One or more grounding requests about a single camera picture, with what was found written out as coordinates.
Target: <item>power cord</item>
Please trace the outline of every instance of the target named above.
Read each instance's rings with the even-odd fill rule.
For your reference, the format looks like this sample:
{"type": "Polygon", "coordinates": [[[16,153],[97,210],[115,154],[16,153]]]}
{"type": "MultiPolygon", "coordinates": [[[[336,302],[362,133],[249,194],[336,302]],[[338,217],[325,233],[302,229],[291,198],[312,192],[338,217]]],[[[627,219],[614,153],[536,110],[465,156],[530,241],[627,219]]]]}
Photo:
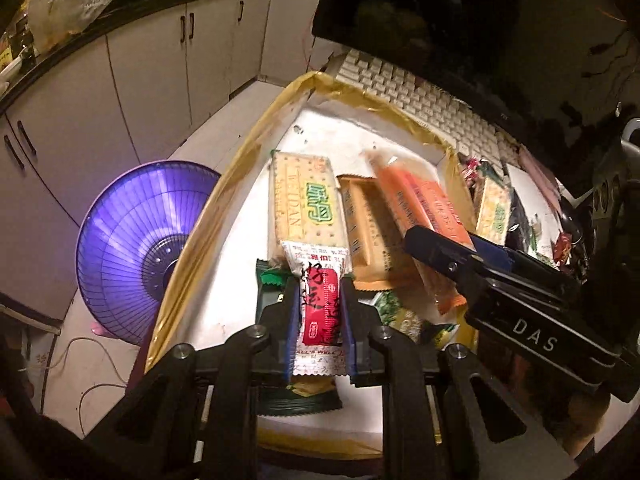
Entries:
{"type": "Polygon", "coordinates": [[[85,341],[93,341],[94,343],[97,343],[98,345],[101,346],[101,348],[104,350],[104,353],[107,355],[110,363],[111,363],[111,367],[113,367],[113,371],[116,373],[116,376],[118,377],[118,379],[120,380],[120,382],[122,384],[127,384],[127,381],[125,381],[122,376],[120,375],[118,369],[116,368],[115,363],[113,362],[113,358],[111,357],[111,354],[109,354],[109,351],[105,348],[105,346],[98,341],[97,339],[93,339],[92,337],[75,337],[73,338],[71,341],[69,341],[69,343],[66,345],[65,351],[62,352],[62,355],[56,360],[55,363],[53,363],[51,366],[27,366],[26,368],[22,368],[20,370],[18,370],[19,372],[25,372],[27,371],[28,368],[31,369],[36,369],[36,370],[51,370],[52,368],[55,368],[56,366],[58,366],[60,363],[65,362],[66,363],[66,357],[69,354],[69,348],[71,346],[71,343],[73,343],[74,341],[80,341],[80,340],[85,340],[85,341]]]}
{"type": "Polygon", "coordinates": [[[84,426],[82,425],[82,401],[84,400],[84,397],[86,396],[86,394],[88,394],[90,391],[95,390],[96,388],[100,388],[102,386],[113,386],[114,388],[122,388],[122,389],[124,389],[126,387],[126,386],[123,386],[122,384],[98,383],[98,384],[94,384],[93,386],[88,388],[87,391],[85,391],[85,393],[80,396],[80,402],[78,404],[78,422],[80,422],[80,431],[82,431],[82,437],[83,438],[86,437],[86,435],[84,433],[84,426]]]}

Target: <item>floor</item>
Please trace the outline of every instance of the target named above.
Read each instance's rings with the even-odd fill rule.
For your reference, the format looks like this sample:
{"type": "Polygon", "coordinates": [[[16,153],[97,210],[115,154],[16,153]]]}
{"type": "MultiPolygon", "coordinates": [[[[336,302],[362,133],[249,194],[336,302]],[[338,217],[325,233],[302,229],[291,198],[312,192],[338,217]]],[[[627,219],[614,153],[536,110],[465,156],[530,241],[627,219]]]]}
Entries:
{"type": "MultiPolygon", "coordinates": [[[[252,83],[203,124],[170,158],[199,162],[223,173],[243,142],[243,137],[281,91],[281,87],[268,83],[252,83]]],[[[91,332],[92,322],[93,317],[79,293],[76,293],[51,362],[59,358],[71,339],[79,336],[96,338],[91,332]]],[[[98,339],[126,380],[138,348],[119,340],[98,339]]],[[[78,413],[80,397],[88,388],[99,383],[120,383],[103,349],[90,341],[74,342],[66,362],[49,373],[44,413],[81,436],[78,413]]],[[[84,430],[90,430],[122,394],[123,390],[114,386],[96,388],[88,393],[82,404],[84,430]]],[[[596,436],[597,449],[617,433],[639,404],[640,395],[630,404],[612,399],[603,428],[596,436]]]]}

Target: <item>purple light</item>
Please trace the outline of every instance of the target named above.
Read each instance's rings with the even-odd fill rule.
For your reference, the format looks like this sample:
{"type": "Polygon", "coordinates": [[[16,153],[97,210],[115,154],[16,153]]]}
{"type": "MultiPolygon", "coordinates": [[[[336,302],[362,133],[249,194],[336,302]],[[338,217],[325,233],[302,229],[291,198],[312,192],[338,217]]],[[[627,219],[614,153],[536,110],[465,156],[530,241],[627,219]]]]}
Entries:
{"type": "Polygon", "coordinates": [[[76,268],[82,298],[108,332],[140,344],[219,178],[193,162],[152,162],[96,199],[80,230],[76,268]]]}

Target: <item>black handle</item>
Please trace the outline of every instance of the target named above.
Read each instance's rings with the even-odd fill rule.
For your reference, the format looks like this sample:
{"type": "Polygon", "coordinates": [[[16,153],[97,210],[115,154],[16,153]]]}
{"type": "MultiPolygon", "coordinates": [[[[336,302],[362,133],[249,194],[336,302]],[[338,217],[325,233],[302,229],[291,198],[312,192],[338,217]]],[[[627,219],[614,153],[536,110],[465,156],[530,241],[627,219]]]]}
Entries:
{"type": "Polygon", "coordinates": [[[20,157],[18,156],[18,154],[15,153],[14,146],[11,144],[11,141],[9,140],[8,135],[4,136],[4,143],[9,148],[9,151],[14,154],[15,161],[18,163],[18,166],[20,166],[20,169],[24,171],[24,163],[20,160],[20,157]]]}
{"type": "Polygon", "coordinates": [[[38,152],[36,152],[36,148],[31,142],[31,139],[29,138],[29,136],[27,135],[27,131],[24,129],[24,126],[22,126],[22,121],[18,121],[18,130],[20,130],[20,133],[24,137],[24,140],[27,141],[27,144],[29,145],[29,149],[31,150],[31,155],[36,156],[38,152]]]}

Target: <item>keyboard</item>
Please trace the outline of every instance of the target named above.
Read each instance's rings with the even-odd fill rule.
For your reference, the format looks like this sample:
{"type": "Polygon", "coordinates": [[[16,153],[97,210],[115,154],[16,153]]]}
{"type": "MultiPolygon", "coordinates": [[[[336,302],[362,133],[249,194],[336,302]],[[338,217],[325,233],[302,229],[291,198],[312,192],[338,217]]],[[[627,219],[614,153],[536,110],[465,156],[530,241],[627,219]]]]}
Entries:
{"type": "Polygon", "coordinates": [[[460,99],[406,70],[351,49],[335,78],[394,104],[459,153],[488,160],[500,176],[503,164],[516,167],[518,142],[475,114],[460,99]]]}

